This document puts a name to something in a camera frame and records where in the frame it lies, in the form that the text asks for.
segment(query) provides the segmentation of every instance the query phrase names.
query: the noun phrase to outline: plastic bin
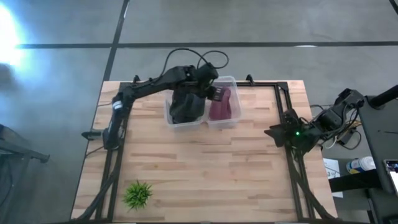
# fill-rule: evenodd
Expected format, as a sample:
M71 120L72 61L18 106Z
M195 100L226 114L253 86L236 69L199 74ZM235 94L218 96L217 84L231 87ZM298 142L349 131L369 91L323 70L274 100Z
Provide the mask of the plastic bin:
M216 87L228 87L231 90L229 104L231 105L231 119L212 120L207 119L209 128L213 129L227 129L233 128L242 117L241 101L239 100L238 86L236 80L232 76L218 77L212 84Z
M166 120L167 126L174 131L194 131L200 128L200 124L203 122L203 117L199 117L194 122L173 124L173 118L170 115L170 105L172 104L173 91L165 91L164 101L164 119Z

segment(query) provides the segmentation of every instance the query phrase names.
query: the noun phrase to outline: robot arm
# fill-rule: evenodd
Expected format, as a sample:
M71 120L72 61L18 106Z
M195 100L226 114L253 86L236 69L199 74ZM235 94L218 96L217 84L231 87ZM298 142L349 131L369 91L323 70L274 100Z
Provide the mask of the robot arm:
M112 99L112 118L108 128L103 131L104 148L115 150L120 146L126 130L122 123L128 119L136 99L163 91L174 90L181 93L193 93L199 98L217 100L215 87L211 81L218 78L218 73L211 63L196 69L194 66L177 66L162 76L146 82L131 83Z

